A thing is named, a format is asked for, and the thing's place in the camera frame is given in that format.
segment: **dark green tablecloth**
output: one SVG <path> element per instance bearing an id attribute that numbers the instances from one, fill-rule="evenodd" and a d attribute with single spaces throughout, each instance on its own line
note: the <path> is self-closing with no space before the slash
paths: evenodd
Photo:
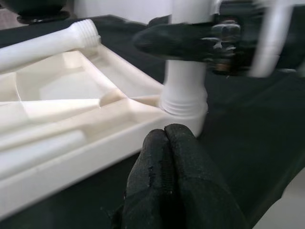
<path id="1" fill-rule="evenodd" d="M 136 51 L 131 44 L 131 37 L 143 25 L 110 16 L 93 20 L 103 44 L 163 81 L 164 61 Z M 64 29 L 73 22 L 0 31 L 0 47 Z M 274 73 L 267 79 L 208 73 L 205 86 L 209 113 L 199 141 L 253 226 L 305 166 L 305 79 L 296 73 Z M 108 228 L 108 215 L 122 202 L 136 158 L 124 160 L 3 220 L 0 228 Z"/>

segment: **white plastic tube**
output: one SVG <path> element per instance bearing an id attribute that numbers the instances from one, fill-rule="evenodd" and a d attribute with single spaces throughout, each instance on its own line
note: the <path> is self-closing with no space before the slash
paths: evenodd
<path id="1" fill-rule="evenodd" d="M 0 49 L 0 72 L 72 49 L 98 45 L 94 23 L 83 20 L 70 27 Z"/>
<path id="2" fill-rule="evenodd" d="M 211 0 L 173 0 L 172 23 L 210 21 L 211 8 Z M 205 70 L 205 64 L 201 62 L 167 61 L 160 107 L 178 116 L 194 116 L 205 112 Z"/>

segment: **white plastic part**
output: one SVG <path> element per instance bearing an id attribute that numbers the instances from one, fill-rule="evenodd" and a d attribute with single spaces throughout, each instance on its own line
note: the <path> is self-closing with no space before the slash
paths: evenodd
<path id="1" fill-rule="evenodd" d="M 300 229 L 305 227 L 305 169 L 287 186 L 254 229 Z"/>
<path id="2" fill-rule="evenodd" d="M 270 2 L 249 76 L 263 78 L 274 71 L 287 38 L 292 11 L 293 5 L 288 0 Z"/>
<path id="3" fill-rule="evenodd" d="M 72 49 L 98 45 L 94 23 L 83 20 L 70 27 L 0 49 L 0 72 Z"/>
<path id="4" fill-rule="evenodd" d="M 201 71 L 180 79 L 199 84 Z M 17 66 L 0 81 L 0 219 L 131 156 L 153 129 L 181 123 L 198 136 L 207 111 L 205 99 L 194 114 L 160 109 L 163 85 L 103 45 Z"/>
<path id="5" fill-rule="evenodd" d="M 199 23 L 211 20 L 211 0 L 173 1 L 172 23 Z M 167 61 L 164 90 L 160 107 L 176 116 L 201 114 L 207 111 L 204 88 L 206 67 L 200 62 Z"/>

